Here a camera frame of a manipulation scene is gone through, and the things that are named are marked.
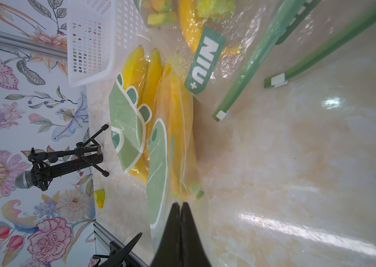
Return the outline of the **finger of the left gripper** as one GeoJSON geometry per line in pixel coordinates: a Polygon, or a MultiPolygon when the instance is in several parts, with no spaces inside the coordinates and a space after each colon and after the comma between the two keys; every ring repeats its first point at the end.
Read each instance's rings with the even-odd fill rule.
{"type": "Polygon", "coordinates": [[[134,246],[142,237],[142,233],[138,233],[127,245],[120,246],[117,242],[110,242],[109,255],[93,255],[92,259],[96,261],[94,267],[120,267],[126,258],[130,255],[134,246]]]}

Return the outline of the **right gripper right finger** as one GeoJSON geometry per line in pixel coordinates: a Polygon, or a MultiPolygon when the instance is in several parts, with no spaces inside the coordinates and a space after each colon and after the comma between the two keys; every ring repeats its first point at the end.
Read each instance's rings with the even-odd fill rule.
{"type": "Polygon", "coordinates": [[[187,202],[181,208],[180,266],[211,267],[187,202]]]}

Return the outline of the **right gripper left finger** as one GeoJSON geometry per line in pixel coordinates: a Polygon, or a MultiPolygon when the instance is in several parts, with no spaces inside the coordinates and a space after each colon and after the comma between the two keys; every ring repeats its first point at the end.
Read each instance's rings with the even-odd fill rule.
{"type": "Polygon", "coordinates": [[[151,267],[180,267],[181,254],[181,215],[179,204],[173,203],[170,209],[159,248],[151,267]]]}

